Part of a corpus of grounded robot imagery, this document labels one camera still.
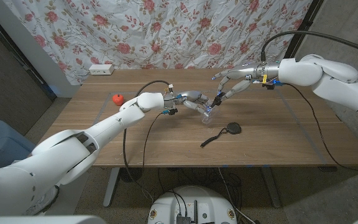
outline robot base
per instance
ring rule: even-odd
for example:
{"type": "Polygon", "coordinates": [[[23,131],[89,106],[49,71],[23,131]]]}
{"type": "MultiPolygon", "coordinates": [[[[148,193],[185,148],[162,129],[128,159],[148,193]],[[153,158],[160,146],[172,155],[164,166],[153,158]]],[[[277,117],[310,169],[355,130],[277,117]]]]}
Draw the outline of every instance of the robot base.
{"type": "Polygon", "coordinates": [[[177,187],[173,191],[183,197],[186,205],[178,195],[180,204],[175,194],[166,192],[152,205],[148,224],[190,223],[190,221],[191,223],[237,223],[233,206],[215,191],[196,185],[177,187]],[[179,206],[181,217],[178,217],[179,206]]]}

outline blue fabric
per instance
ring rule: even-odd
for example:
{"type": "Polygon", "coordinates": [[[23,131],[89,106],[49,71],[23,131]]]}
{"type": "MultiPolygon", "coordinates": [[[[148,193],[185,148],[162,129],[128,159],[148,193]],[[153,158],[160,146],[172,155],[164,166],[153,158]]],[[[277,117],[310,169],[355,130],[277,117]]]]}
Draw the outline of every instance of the blue fabric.
{"type": "Polygon", "coordinates": [[[12,164],[14,160],[25,159],[34,148],[35,144],[0,121],[0,168],[12,164]]]}

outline flower pattern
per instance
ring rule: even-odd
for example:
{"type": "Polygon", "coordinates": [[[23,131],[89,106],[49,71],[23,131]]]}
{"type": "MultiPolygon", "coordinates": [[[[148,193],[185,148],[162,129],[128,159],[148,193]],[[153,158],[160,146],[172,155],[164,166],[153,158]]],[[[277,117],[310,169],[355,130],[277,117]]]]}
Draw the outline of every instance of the flower pattern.
{"type": "MultiPolygon", "coordinates": [[[[3,0],[72,85],[92,64],[116,69],[233,68],[271,36],[297,30],[312,0],[3,0]]],[[[269,60],[291,36],[274,40],[269,60]]]]}

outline power strip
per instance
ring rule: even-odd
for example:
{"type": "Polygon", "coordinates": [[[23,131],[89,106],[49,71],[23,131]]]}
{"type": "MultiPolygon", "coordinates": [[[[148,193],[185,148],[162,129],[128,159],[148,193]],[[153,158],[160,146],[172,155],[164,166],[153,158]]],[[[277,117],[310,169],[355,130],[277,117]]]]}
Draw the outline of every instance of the power strip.
{"type": "Polygon", "coordinates": [[[111,64],[107,65],[92,65],[89,68],[92,75],[111,75],[114,67],[111,64]]]}

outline table surface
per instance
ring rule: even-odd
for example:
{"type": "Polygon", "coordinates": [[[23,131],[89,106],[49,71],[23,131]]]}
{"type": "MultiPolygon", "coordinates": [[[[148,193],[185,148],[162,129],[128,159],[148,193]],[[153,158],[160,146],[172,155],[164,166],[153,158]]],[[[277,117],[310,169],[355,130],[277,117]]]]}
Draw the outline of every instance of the table surface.
{"type": "MultiPolygon", "coordinates": [[[[86,129],[118,112],[111,97],[126,100],[152,80],[173,84],[175,92],[198,90],[213,99],[218,69],[116,70],[108,76],[90,76],[71,99],[41,141],[65,129],[86,129]]],[[[229,82],[227,89],[236,81],[229,82]]],[[[156,83],[144,91],[163,91],[156,83]]],[[[319,119],[328,149],[338,162],[358,166],[358,139],[310,87],[300,90],[309,99],[319,119]]],[[[145,167],[234,167],[234,166],[329,166],[335,165],[321,141],[310,107],[290,86],[267,90],[255,84],[219,106],[209,125],[201,115],[183,105],[173,116],[161,115],[152,127],[145,153],[145,167]],[[200,144],[230,122],[241,125],[237,135],[223,134],[200,148],[200,144]]],[[[126,154],[132,167],[142,165],[147,131],[160,111],[149,111],[137,125],[127,129],[126,154]]],[[[95,166],[123,167],[122,133],[102,149],[95,166]]]]}

